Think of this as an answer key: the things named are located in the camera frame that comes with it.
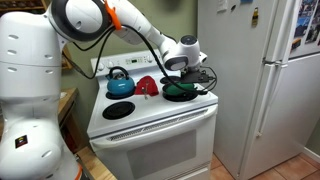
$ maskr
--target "white refrigerator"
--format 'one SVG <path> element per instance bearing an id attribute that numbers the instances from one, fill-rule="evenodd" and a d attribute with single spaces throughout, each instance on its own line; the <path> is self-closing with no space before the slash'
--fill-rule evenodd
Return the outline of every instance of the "white refrigerator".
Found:
<path id="1" fill-rule="evenodd" d="M 219 97 L 214 153 L 249 179 L 303 151 L 320 117 L 319 0 L 198 0 Z"/>

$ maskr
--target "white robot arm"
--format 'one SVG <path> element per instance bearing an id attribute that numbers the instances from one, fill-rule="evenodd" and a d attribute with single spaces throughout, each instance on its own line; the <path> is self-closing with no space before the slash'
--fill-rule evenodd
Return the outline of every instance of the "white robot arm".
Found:
<path id="1" fill-rule="evenodd" d="M 198 77 L 199 66 L 205 59 L 198 41 L 185 36 L 176 43 L 154 28 L 127 0 L 52 0 L 43 15 L 3 15 L 0 103 L 5 124 L 0 144 L 0 179 L 84 177 L 57 122 L 61 52 L 69 41 L 98 38 L 115 18 L 155 43 L 165 68 L 187 67 L 189 74 L 195 72 Z M 115 33 L 128 43 L 142 42 L 130 28 L 123 27 Z"/>

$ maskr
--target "white stove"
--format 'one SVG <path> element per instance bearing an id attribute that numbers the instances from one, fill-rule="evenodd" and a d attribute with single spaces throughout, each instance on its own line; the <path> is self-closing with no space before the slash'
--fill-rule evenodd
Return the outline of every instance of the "white stove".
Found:
<path id="1" fill-rule="evenodd" d="M 92 59 L 92 67 L 95 68 L 97 59 Z M 137 83 L 142 77 L 144 76 L 151 76 L 158 87 L 159 94 L 156 96 L 148 96 L 147 99 L 145 99 L 144 95 L 132 95 L 128 98 L 124 99 L 117 99 L 117 100 L 111 100 L 106 98 L 107 90 L 107 83 L 108 80 L 105 77 L 107 74 L 109 74 L 109 69 L 113 66 L 121 66 L 124 69 L 126 69 L 130 75 L 130 77 L 134 80 L 135 83 Z M 179 72 L 167 72 L 170 76 L 179 76 Z M 176 176 L 179 173 L 182 173 L 182 171 L 187 171 L 192 168 L 195 168 L 195 166 L 199 166 L 199 168 L 204 167 L 208 169 L 208 166 L 210 167 L 210 160 L 211 160 L 211 154 L 212 154 L 212 147 L 213 147 L 213 132 L 214 132 L 214 125 L 215 125 L 215 114 L 217 109 L 217 103 L 218 98 L 211 92 L 208 92 L 206 95 L 198 95 L 195 99 L 185 102 L 172 102 L 169 100 L 166 100 L 162 95 L 162 87 L 164 86 L 162 83 L 160 83 L 160 79 L 162 79 L 164 76 L 160 69 L 158 68 L 153 56 L 149 51 L 141 51 L 136 53 L 128 53 L 128 54 L 121 54 L 121 55 L 115 55 L 115 56 L 108 56 L 108 57 L 102 57 L 99 64 L 99 71 L 96 75 L 98 82 L 99 82 L 99 92 L 97 95 L 96 103 L 92 112 L 92 116 L 90 119 L 89 127 L 87 129 L 87 133 L 90 137 L 90 143 L 93 147 L 93 150 L 96 152 L 97 156 L 100 158 L 100 160 L 107 165 L 107 167 L 119 178 L 119 179 L 156 179 L 158 178 L 169 178 L 170 176 Z M 199 89 L 203 89 L 202 86 L 196 84 L 196 86 Z M 110 105 L 118 102 L 131 102 L 134 104 L 135 109 L 134 111 L 120 119 L 116 120 L 108 120 L 103 117 L 103 111 L 109 107 Z M 207 140 L 197 140 L 197 141 L 209 141 L 206 143 L 207 145 L 204 145 L 207 147 L 206 150 L 203 151 L 203 155 L 196 154 L 195 157 L 191 158 L 194 160 L 190 160 L 191 164 L 188 163 L 182 167 L 176 168 L 175 171 L 170 172 L 165 171 L 166 166 L 155 166 L 153 169 L 155 170 L 145 170 L 146 172 L 141 172 L 141 170 L 134 169 L 133 165 L 130 166 L 130 157 L 129 154 L 131 150 L 137 149 L 135 145 L 132 145 L 130 148 L 126 148 L 126 152 L 122 152 L 123 147 L 118 150 L 117 153 L 114 152 L 114 147 L 119 147 L 119 144 L 123 144 L 121 141 L 127 141 L 132 140 L 138 137 L 141 129 L 146 129 L 146 127 L 150 128 L 150 126 L 161 126 L 164 124 L 170 124 L 172 123 L 172 127 L 179 125 L 179 123 L 188 123 L 189 120 L 192 118 L 198 118 L 198 119 L 208 119 L 208 117 L 212 117 L 211 121 L 208 120 L 208 124 L 206 126 L 207 129 L 210 127 L 212 129 L 208 129 L 206 132 L 209 136 L 204 137 Z M 143 139 L 145 139 L 145 135 L 149 135 L 150 133 L 156 133 L 155 130 L 148 131 L 146 133 L 140 133 L 144 136 Z M 113 141 L 114 137 L 121 137 L 118 138 L 116 141 Z M 154 142 L 150 142 L 149 144 L 153 144 L 157 142 L 157 138 L 151 138 Z M 111 142 L 111 145 L 101 145 L 103 143 L 109 143 L 107 141 Z M 198 145 L 193 145 L 195 148 L 194 150 L 197 150 L 199 147 Z M 123 167 L 117 167 L 115 164 L 116 162 L 111 162 L 112 158 L 115 158 L 117 156 L 121 156 L 126 153 L 128 156 L 128 160 L 122 161 Z M 143 164 L 148 164 L 149 160 L 144 160 Z M 167 166 L 172 167 L 174 164 L 170 164 L 169 162 Z M 207 171 L 202 171 L 200 174 L 203 174 L 205 172 L 205 176 L 207 176 Z"/>

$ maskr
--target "wooden floor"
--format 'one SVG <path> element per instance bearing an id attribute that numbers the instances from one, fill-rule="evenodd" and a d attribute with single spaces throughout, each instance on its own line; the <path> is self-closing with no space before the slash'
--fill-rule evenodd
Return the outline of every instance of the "wooden floor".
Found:
<path id="1" fill-rule="evenodd" d="M 252 180 L 320 180 L 320 163 L 300 154 L 276 167 L 257 175 Z M 211 180 L 234 180 L 227 169 L 213 155 Z"/>

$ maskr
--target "oven door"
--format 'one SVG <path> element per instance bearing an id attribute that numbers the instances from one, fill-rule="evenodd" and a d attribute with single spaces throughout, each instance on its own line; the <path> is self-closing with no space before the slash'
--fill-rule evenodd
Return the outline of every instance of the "oven door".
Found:
<path id="1" fill-rule="evenodd" d="M 90 140 L 119 180 L 209 179 L 217 105 Z"/>

